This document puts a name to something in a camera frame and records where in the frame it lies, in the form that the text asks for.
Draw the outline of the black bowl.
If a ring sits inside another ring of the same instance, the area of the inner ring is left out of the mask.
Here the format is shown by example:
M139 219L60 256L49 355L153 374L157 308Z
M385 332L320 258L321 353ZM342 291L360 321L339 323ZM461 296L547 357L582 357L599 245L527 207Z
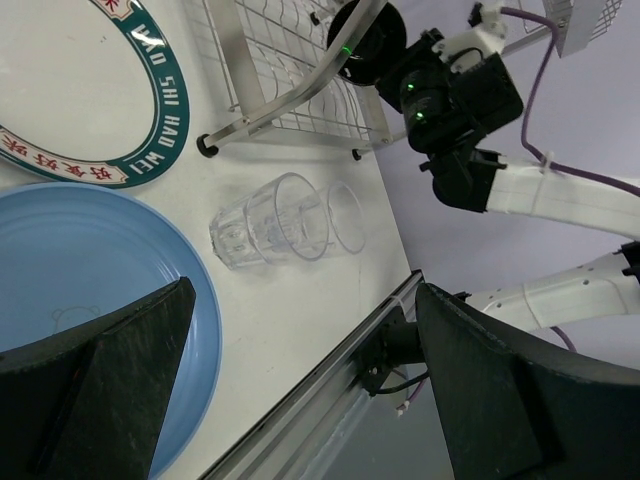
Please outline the black bowl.
M398 9L386 3L356 47L343 46L348 59L337 75L360 87L376 87L407 50L407 31Z

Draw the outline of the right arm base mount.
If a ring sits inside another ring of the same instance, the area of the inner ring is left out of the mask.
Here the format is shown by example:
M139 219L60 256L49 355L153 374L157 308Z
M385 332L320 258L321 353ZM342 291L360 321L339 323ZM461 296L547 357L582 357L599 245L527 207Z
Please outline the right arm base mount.
M426 364L418 324L408 322L400 306L393 307L380 324L354 351L357 379L370 397L391 395L418 385L430 377L424 373L395 387L383 384L394 369L406 365Z

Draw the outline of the blue plate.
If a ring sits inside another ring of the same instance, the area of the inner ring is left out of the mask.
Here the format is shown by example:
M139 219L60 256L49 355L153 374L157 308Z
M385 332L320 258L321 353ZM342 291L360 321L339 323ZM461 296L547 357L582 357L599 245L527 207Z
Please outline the blue plate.
M111 313L181 278L196 292L149 476L184 451L219 377L222 325L197 252L165 217L115 191L76 183L1 194L1 348L10 350Z

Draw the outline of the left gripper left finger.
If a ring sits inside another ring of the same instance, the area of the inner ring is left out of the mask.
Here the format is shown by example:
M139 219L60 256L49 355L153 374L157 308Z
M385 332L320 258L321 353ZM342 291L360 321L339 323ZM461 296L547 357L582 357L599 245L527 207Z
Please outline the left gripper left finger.
M181 277L2 352L2 478L148 478L195 300Z

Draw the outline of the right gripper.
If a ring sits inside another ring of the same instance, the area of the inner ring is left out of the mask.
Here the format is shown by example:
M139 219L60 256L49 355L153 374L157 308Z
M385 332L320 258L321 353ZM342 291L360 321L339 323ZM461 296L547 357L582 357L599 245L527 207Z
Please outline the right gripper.
M424 84L429 73L426 45L430 31L407 45L407 31L400 12L387 3L349 56L349 81L355 85L374 85L395 75L409 84Z

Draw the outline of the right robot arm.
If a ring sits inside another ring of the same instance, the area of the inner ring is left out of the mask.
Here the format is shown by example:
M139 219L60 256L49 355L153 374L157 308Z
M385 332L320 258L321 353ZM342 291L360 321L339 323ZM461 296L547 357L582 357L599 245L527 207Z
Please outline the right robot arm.
M526 12L502 4L473 7L456 36L438 30L409 43L398 10L385 5L361 42L348 50L343 76L375 88L404 117L411 148L447 206L525 215L626 238L616 251L515 287L467 296L466 303L525 331L639 310L639 186L557 162L529 146L528 158L483 150L480 142L515 121L527 122L503 62L505 17Z

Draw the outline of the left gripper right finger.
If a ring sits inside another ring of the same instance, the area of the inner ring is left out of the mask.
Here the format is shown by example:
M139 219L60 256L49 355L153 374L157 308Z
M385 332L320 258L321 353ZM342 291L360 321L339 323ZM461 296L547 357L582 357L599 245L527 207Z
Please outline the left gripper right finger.
M560 348L432 284L416 303L455 478L638 478L637 370Z

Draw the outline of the clear glass cup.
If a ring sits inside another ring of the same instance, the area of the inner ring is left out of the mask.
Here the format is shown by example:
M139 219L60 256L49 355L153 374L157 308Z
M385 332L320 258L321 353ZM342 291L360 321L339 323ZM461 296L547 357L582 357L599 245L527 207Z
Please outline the clear glass cup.
M288 172L219 209L209 233L216 256L237 270L317 261L327 251L330 227L318 191Z

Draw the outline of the green rimmed white plate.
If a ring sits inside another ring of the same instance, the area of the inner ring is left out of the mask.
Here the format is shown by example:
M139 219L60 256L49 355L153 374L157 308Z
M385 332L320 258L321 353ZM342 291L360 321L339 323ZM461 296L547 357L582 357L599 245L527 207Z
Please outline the green rimmed white plate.
M137 187L188 139L172 1L5 1L1 160L56 181Z

